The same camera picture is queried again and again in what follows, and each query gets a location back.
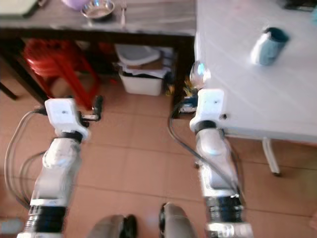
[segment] red chair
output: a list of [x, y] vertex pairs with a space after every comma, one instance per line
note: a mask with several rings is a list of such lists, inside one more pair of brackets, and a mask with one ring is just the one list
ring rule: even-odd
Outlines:
[[[33, 39], [27, 43], [24, 57], [48, 97], [54, 98], [51, 87], [62, 77], [74, 92], [76, 101], [91, 110], [101, 80], [74, 42]], [[92, 75], [95, 82], [89, 92], [75, 71], [88, 71]]]

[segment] tiled floor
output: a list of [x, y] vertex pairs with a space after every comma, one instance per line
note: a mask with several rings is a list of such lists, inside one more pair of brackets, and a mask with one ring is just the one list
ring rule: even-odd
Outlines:
[[[1, 81], [21, 98], [14, 102], [0, 93], [0, 216], [25, 217], [25, 211], [4, 186], [4, 154], [20, 118], [37, 104], [5, 71]], [[193, 158], [175, 144], [166, 130], [170, 98], [130, 95], [122, 85], [104, 85], [103, 119], [91, 126], [91, 139], [82, 147], [83, 165], [67, 217], [65, 236], [84, 238], [101, 217], [136, 214], [140, 238], [157, 238], [162, 203], [184, 208], [200, 237], [205, 208]], [[187, 120], [176, 122], [178, 133], [195, 145]], [[47, 149], [53, 129], [47, 118], [36, 116], [16, 153], [16, 174], [23, 160]], [[256, 238], [313, 238], [309, 220], [317, 210], [317, 148], [275, 142], [283, 177], [274, 177], [261, 143], [230, 139], [243, 163], [246, 217]], [[28, 175], [32, 185], [40, 160]]]

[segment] metal bowl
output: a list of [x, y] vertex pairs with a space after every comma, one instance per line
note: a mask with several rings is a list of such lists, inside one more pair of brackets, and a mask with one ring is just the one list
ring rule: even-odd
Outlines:
[[88, 19], [101, 20], [111, 15], [114, 3], [111, 0], [91, 0], [84, 5], [81, 13]]

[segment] mug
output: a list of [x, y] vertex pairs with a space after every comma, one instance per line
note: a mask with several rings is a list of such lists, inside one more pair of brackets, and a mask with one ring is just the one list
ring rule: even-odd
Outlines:
[[289, 36], [283, 30], [266, 28], [251, 52], [251, 61], [262, 65], [273, 64], [288, 41]]

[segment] white table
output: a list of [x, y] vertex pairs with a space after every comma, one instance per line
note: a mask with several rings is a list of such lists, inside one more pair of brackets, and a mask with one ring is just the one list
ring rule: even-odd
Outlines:
[[[225, 91], [230, 134], [265, 138], [271, 170], [279, 173], [270, 138], [317, 142], [317, 25], [311, 14], [281, 9], [275, 0], [197, 0], [196, 59], [210, 68], [208, 87]], [[291, 37], [272, 66], [253, 65], [262, 30]]]

